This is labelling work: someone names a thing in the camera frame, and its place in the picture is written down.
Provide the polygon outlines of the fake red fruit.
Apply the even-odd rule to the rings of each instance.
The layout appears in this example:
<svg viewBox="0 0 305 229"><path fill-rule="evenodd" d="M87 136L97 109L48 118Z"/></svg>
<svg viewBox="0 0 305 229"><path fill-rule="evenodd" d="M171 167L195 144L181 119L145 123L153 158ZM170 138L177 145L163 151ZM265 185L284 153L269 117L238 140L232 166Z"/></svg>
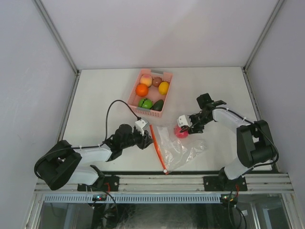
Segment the fake red fruit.
<svg viewBox="0 0 305 229"><path fill-rule="evenodd" d="M173 132L174 132L174 135L179 138L179 139L184 139L186 138L189 134L187 131L184 131L181 127L179 126L176 126L174 129L173 129Z"/></svg>

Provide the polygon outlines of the clear zip top bag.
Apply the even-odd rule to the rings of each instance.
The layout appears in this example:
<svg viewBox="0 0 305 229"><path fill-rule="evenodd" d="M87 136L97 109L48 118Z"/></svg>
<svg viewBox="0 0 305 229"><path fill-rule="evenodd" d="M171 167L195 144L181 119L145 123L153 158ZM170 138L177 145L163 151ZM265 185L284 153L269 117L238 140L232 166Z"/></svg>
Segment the clear zip top bag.
<svg viewBox="0 0 305 229"><path fill-rule="evenodd" d="M189 134L184 139L177 138L173 132L176 126L178 125L150 125L154 148L166 175L183 167L208 149L202 136Z"/></svg>

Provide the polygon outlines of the fake green fruit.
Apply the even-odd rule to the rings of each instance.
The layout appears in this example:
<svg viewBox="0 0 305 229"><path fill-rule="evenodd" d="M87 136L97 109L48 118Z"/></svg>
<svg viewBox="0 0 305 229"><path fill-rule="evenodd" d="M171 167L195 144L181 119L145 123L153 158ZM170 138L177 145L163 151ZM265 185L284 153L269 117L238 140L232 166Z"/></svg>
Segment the fake green fruit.
<svg viewBox="0 0 305 229"><path fill-rule="evenodd" d="M148 98L142 98L138 102L138 107L144 108L144 109L151 109L153 107L153 102Z"/></svg>

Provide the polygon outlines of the fake dark green avocado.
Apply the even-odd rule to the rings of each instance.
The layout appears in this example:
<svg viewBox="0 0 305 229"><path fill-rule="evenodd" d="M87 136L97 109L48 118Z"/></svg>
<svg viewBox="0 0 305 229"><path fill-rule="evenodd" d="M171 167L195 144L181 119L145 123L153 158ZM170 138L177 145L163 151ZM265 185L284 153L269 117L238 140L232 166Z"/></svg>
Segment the fake dark green avocado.
<svg viewBox="0 0 305 229"><path fill-rule="evenodd" d="M160 111L162 111L163 106L164 106L164 100L162 100L162 99L158 100L153 104L152 110L160 112Z"/></svg>

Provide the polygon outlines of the fake yellow lemon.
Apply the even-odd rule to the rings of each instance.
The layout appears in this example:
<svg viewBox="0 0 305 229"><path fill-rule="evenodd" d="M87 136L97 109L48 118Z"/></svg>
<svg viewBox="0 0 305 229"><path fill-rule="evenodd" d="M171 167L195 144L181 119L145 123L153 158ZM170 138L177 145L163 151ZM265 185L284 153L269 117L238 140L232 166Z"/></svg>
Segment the fake yellow lemon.
<svg viewBox="0 0 305 229"><path fill-rule="evenodd" d="M168 93L170 84L167 81L164 81L159 84L158 91L161 95L166 95Z"/></svg>

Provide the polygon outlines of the fake orange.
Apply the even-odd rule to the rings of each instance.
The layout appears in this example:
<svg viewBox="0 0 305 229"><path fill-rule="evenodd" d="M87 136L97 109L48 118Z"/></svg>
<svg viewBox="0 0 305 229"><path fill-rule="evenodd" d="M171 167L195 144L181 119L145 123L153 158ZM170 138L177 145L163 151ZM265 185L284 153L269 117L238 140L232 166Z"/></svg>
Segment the fake orange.
<svg viewBox="0 0 305 229"><path fill-rule="evenodd" d="M140 83L136 86L135 93L137 96L145 97L149 92L149 87L146 84Z"/></svg>

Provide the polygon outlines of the fake brown pink fruit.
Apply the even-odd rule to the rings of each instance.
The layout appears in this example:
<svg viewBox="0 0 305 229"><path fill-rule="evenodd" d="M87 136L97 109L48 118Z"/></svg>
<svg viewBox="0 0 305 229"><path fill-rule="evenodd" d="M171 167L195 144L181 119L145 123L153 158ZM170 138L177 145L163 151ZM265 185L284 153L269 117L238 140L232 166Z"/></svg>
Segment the fake brown pink fruit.
<svg viewBox="0 0 305 229"><path fill-rule="evenodd" d="M155 77L153 78L152 80L152 85L154 87L159 87L159 85L163 82L162 78L161 77Z"/></svg>

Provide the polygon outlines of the fake peach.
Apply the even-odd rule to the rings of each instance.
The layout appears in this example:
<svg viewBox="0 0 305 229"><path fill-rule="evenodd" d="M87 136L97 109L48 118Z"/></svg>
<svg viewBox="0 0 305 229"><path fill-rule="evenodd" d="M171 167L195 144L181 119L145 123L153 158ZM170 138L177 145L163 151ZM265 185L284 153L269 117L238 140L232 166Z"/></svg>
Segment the fake peach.
<svg viewBox="0 0 305 229"><path fill-rule="evenodd" d="M150 87L153 83L153 78L149 74L143 74L140 77L140 83L145 84L147 87Z"/></svg>

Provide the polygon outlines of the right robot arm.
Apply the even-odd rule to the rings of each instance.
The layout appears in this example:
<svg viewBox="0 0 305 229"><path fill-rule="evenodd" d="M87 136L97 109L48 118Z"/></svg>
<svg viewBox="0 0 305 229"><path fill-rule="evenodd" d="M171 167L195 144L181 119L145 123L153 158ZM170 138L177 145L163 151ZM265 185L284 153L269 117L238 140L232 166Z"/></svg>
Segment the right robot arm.
<svg viewBox="0 0 305 229"><path fill-rule="evenodd" d="M203 178L206 191L246 191L245 175L257 167L272 166L279 159L270 128L265 120L249 121L226 107L223 100L214 101L208 93L197 97L200 112L177 119L180 133L201 134L214 121L236 135L237 157L221 168L217 176Z"/></svg>

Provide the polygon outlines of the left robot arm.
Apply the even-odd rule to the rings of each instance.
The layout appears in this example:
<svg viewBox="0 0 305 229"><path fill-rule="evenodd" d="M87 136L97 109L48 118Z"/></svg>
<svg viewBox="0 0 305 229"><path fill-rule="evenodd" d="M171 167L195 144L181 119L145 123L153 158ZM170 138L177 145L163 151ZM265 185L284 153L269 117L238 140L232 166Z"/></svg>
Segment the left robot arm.
<svg viewBox="0 0 305 229"><path fill-rule="evenodd" d="M95 191L101 190L104 174L94 163L114 161L123 150L133 146L146 149L153 143L148 126L144 119L136 121L134 127L122 124L113 135L96 146L73 147L61 140L36 162L34 173L51 190L58 190L66 184L86 184Z"/></svg>

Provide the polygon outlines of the pink plastic basket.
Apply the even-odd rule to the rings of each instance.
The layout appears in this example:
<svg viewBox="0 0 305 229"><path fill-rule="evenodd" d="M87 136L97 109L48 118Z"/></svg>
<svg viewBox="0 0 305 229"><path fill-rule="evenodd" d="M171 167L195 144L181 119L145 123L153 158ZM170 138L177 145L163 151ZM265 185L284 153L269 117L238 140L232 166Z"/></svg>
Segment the pink plastic basket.
<svg viewBox="0 0 305 229"><path fill-rule="evenodd" d="M158 117L161 118L163 111L166 107L166 101L167 101L167 97L168 97L168 93L166 95L161 95L159 93L159 90L157 87L154 86L150 86L148 89L148 94L144 97L140 97L136 94L136 87L138 86L138 84L140 83L140 79L144 74L148 74L150 75L152 78L155 77L160 77L163 81L168 82L169 83L169 90L171 88L171 81L173 78L173 74L169 73L169 72L162 72L159 70L151 70L151 69L141 69L139 71L138 77L135 80L133 89L131 91L131 94L127 100L127 104L130 106L130 108L136 112L136 113L140 113L143 115L149 115L149 116L154 116L154 117ZM163 108L161 111L155 111L152 109L146 109L146 108L141 108L138 106L139 102L141 99L143 98L148 98L152 101L152 103L154 104L155 102L159 101L159 100L163 100L164 104L163 104Z"/></svg>

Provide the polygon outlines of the aluminium front rail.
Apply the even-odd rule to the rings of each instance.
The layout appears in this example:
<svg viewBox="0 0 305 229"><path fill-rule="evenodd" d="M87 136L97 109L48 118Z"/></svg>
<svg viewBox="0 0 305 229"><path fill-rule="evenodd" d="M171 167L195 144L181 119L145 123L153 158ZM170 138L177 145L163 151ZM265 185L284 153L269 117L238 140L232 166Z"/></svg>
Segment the aluminium front rail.
<svg viewBox="0 0 305 229"><path fill-rule="evenodd" d="M205 191L205 175L117 175L118 191L112 193L225 193L228 191ZM241 193L292 193L294 191L288 174L245 175L247 191Z"/></svg>

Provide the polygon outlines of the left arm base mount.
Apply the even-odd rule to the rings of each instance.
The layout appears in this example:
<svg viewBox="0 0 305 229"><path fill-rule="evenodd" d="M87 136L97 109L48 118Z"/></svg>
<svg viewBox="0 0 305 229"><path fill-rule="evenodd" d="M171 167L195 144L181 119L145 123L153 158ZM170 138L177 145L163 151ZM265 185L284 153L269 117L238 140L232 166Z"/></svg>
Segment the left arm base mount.
<svg viewBox="0 0 305 229"><path fill-rule="evenodd" d="M98 191L103 190L107 192L118 191L120 178L118 176L106 176L98 178L90 187L85 184L79 184L77 187L78 191Z"/></svg>

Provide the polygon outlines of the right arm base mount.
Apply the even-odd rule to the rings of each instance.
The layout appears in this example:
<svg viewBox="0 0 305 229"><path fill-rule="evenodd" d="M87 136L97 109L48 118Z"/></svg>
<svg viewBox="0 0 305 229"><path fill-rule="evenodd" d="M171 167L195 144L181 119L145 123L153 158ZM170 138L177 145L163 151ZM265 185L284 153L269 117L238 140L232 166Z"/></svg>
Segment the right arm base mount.
<svg viewBox="0 0 305 229"><path fill-rule="evenodd" d="M205 191L247 191L247 183L245 177L239 177L234 180L222 179L219 176L204 176L203 184Z"/></svg>

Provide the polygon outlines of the right aluminium corner post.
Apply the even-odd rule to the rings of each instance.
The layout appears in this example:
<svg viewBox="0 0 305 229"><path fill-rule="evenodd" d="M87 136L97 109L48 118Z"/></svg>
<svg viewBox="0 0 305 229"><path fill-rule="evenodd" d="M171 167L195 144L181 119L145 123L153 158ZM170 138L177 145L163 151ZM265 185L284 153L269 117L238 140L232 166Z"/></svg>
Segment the right aluminium corner post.
<svg viewBox="0 0 305 229"><path fill-rule="evenodd" d="M262 30L262 32L260 33L252 51L250 52L249 57L247 58L245 65L243 67L243 70L246 72L251 63L253 62L257 52L259 51L261 45L263 44L263 41L265 40L266 36L268 35L273 23L275 22L276 18L278 17L282 7L284 6L284 4L286 3L285 0L278 0L270 14L270 16L268 17L266 24Z"/></svg>

